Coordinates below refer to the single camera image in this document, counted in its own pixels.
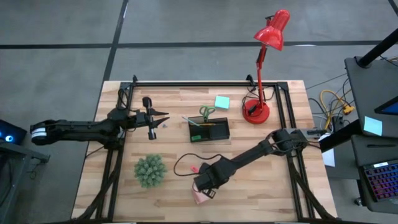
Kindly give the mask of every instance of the black pen holder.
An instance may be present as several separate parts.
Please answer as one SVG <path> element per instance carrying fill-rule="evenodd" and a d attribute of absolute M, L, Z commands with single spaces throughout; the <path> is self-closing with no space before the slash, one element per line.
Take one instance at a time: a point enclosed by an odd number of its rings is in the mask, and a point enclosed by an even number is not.
<path fill-rule="evenodd" d="M 229 139 L 229 126 L 227 118 L 208 119 L 204 122 L 203 117 L 191 117 L 189 120 L 199 124 L 196 126 L 188 122 L 191 142 L 213 141 Z"/>

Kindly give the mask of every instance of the lamp base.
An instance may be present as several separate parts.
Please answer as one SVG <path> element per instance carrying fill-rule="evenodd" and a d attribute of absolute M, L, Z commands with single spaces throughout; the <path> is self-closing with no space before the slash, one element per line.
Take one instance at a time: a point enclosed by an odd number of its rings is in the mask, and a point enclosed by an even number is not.
<path fill-rule="evenodd" d="M 252 114 L 249 114 L 248 110 L 253 106 L 256 106 L 256 109 L 253 111 Z M 249 100 L 247 101 L 244 106 L 246 110 L 243 112 L 243 117 L 246 121 L 252 124 L 262 124 L 264 123 L 269 117 L 269 107 L 265 102 L 262 102 L 263 110 L 261 110 L 261 105 L 259 104 L 259 100 Z"/>

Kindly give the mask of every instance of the red desk lamp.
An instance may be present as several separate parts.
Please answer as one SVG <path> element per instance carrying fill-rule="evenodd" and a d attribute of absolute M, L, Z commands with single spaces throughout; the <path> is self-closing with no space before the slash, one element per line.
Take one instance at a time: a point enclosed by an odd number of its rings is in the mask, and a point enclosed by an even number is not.
<path fill-rule="evenodd" d="M 259 90 L 259 99 L 252 99 L 244 104 L 243 117 L 252 124 L 261 124 L 269 116 L 269 107 L 264 102 L 261 81 L 261 69 L 264 58 L 266 57 L 267 46 L 277 50 L 282 50 L 284 46 L 284 37 L 282 31 L 290 19 L 290 14 L 286 9 L 278 10 L 272 17 L 267 17 L 267 26 L 254 35 L 256 40 L 262 42 L 261 50 L 257 58 L 257 82 Z"/>

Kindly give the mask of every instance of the blue light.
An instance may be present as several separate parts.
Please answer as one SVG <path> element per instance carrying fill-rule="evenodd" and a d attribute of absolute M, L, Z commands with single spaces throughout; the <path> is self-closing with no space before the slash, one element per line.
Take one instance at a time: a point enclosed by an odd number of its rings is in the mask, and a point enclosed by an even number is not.
<path fill-rule="evenodd" d="M 12 142 L 12 140 L 14 140 L 14 137 L 6 136 L 6 142 Z"/>

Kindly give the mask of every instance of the green tape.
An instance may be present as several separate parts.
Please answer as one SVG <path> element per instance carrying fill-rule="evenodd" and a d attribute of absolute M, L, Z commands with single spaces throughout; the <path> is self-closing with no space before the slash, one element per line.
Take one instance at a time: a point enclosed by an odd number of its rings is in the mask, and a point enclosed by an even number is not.
<path fill-rule="evenodd" d="M 192 136 L 191 137 L 191 141 L 196 141 L 196 140 L 199 140 L 199 139 L 201 139 L 201 136 Z"/>

